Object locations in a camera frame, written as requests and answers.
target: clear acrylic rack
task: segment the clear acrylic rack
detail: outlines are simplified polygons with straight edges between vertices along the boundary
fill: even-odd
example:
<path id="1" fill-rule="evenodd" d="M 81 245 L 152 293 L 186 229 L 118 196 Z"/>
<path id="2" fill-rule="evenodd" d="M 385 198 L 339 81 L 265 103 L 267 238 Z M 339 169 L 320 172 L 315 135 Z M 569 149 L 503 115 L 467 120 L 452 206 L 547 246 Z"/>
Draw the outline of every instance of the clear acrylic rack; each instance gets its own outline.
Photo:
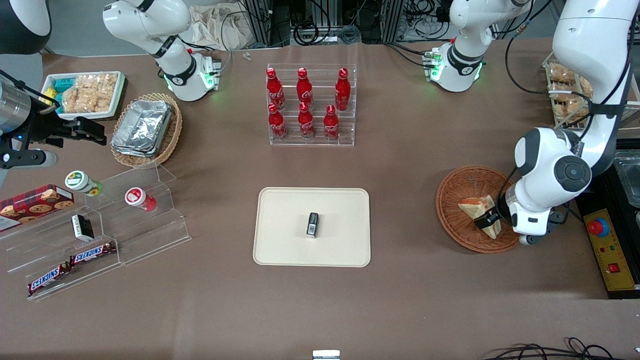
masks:
<path id="1" fill-rule="evenodd" d="M 288 136 L 284 140 L 273 137 L 269 128 L 269 142 L 271 145 L 315 145 L 315 146 L 354 146 L 356 140 L 356 89 L 358 84 L 358 72 L 356 64 L 290 64 L 270 63 L 282 86 L 284 87 L 285 108 L 281 110 L 287 127 Z M 300 134 L 298 113 L 300 112 L 296 84 L 298 83 L 298 69 L 307 69 L 307 76 L 313 85 L 314 107 L 311 113 L 314 116 L 314 128 L 316 136 L 311 140 L 305 140 Z M 338 70 L 345 67 L 349 70 L 349 83 L 351 84 L 351 96 L 346 111 L 338 111 L 339 137 L 337 140 L 328 140 L 324 137 L 324 115 L 329 104 L 335 105 L 335 83 L 338 80 Z M 266 92 L 267 105 L 271 102 Z"/>
<path id="2" fill-rule="evenodd" d="M 76 206 L 17 227 L 0 238 L 7 249 L 8 272 L 21 274 L 26 284 L 69 260 L 74 254 L 114 241 L 117 253 L 75 266 L 68 274 L 28 297 L 40 300 L 120 266 L 133 264 L 191 239 L 184 215 L 173 206 L 169 183 L 175 179 L 162 165 L 149 163 L 101 181 L 97 197 L 75 193 Z M 138 186 L 156 198 L 155 210 L 145 212 L 124 201 L 125 192 Z M 74 237 L 71 216 L 89 218 L 95 239 Z"/>

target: red emergency stop button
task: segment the red emergency stop button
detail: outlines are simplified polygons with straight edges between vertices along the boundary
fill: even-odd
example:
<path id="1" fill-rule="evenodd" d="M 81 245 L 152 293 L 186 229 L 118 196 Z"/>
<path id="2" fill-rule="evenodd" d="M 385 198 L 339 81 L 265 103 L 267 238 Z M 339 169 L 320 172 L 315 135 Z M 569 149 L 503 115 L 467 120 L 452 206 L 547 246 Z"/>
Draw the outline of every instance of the red emergency stop button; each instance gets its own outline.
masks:
<path id="1" fill-rule="evenodd" d="M 596 218 L 587 224 L 589 234 L 594 234 L 601 238 L 609 234 L 609 224 L 603 218 Z"/>
<path id="2" fill-rule="evenodd" d="M 617 263 L 609 264 L 609 272 L 620 272 L 620 266 Z"/>

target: brown table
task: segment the brown table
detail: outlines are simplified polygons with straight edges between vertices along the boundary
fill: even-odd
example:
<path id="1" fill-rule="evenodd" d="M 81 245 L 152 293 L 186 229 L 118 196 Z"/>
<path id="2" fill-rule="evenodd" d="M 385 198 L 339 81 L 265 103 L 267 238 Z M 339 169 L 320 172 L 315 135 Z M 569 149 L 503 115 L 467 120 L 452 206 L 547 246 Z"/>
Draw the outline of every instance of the brown table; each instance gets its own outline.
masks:
<path id="1" fill-rule="evenodd" d="M 416 45 L 427 49 L 433 44 Z M 479 359 L 490 349 L 563 337 L 618 357 L 640 346 L 640 304 L 604 300 L 580 223 L 541 244 L 473 254 L 440 226 L 436 188 L 449 171 L 507 172 L 528 129 L 551 121 L 544 96 L 513 86 L 506 43 L 495 42 L 482 77 L 450 94 L 382 45 L 295 47 L 234 54 L 221 88 L 180 102 L 184 127 L 165 163 L 193 240 L 40 302 L 23 277 L 0 268 L 2 359 L 308 359 L 337 348 L 344 359 Z M 543 86 L 550 40 L 519 40 L 514 76 Z M 356 146 L 271 147 L 264 69 L 357 56 Z M 125 103 L 167 92 L 150 56 L 44 56 L 45 73 L 119 70 Z M 109 132 L 113 122 L 106 124 Z M 87 154 L 92 162 L 82 162 Z M 67 141 L 53 168 L 12 170 L 2 198 L 61 183 L 75 168 L 97 179 L 127 168 L 108 147 Z M 365 268 L 259 266 L 253 262 L 258 193 L 266 186 L 361 187 L 371 196 L 371 263 Z"/>

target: wicker basket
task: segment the wicker basket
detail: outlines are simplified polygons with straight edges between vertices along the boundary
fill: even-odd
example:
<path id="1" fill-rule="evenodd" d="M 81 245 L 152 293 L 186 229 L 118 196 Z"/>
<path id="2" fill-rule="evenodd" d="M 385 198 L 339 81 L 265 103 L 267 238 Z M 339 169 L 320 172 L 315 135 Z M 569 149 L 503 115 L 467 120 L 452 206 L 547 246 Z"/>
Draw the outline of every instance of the wicker basket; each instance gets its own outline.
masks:
<path id="1" fill-rule="evenodd" d="M 436 210 L 440 223 L 460 245 L 483 254 L 495 254 L 513 249 L 518 235 L 505 221 L 497 239 L 491 239 L 478 229 L 473 219 L 458 207 L 469 197 L 491 195 L 494 200 L 506 176 L 490 167 L 461 167 L 445 176 L 436 193 Z"/>
<path id="2" fill-rule="evenodd" d="M 120 124 L 122 123 L 122 118 L 124 118 L 124 115 L 127 113 L 127 110 L 129 110 L 131 104 L 133 104 L 133 102 L 137 100 L 162 100 L 164 102 L 167 102 L 168 104 L 171 104 L 173 108 L 173 111 L 171 112 L 171 118 L 169 119 L 169 124 L 167 125 L 166 132 L 164 133 L 164 138 L 162 140 L 162 144 L 160 145 L 158 155 L 153 158 L 131 156 L 120 154 L 119 152 L 115 151 L 114 148 L 111 148 L 111 152 L 119 163 L 130 167 L 138 167 L 150 163 L 151 161 L 162 164 L 169 158 L 169 156 L 171 156 L 171 153 L 175 149 L 175 146 L 178 144 L 178 138 L 180 137 L 180 131 L 182 130 L 182 114 L 180 113 L 180 108 L 178 108 L 178 104 L 175 102 L 175 100 L 173 100 L 168 95 L 157 93 L 143 95 L 129 103 L 129 105 L 127 105 L 127 107 L 121 112 L 120 117 L 118 118 L 118 122 L 116 123 L 116 126 L 113 130 L 113 134 L 118 131 L 118 127 L 120 127 Z"/>

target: yellow control panel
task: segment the yellow control panel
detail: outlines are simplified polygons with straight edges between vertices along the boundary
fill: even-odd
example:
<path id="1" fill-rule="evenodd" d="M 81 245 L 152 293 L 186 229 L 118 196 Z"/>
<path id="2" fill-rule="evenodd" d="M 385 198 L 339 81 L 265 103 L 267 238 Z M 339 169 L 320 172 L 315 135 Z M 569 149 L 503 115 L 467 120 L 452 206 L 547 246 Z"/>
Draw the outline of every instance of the yellow control panel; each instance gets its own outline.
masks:
<path id="1" fill-rule="evenodd" d="M 584 217 L 589 239 L 596 254 L 602 278 L 609 291 L 634 290 L 631 271 L 625 255 L 620 249 L 616 231 L 606 209 L 596 211 Z"/>

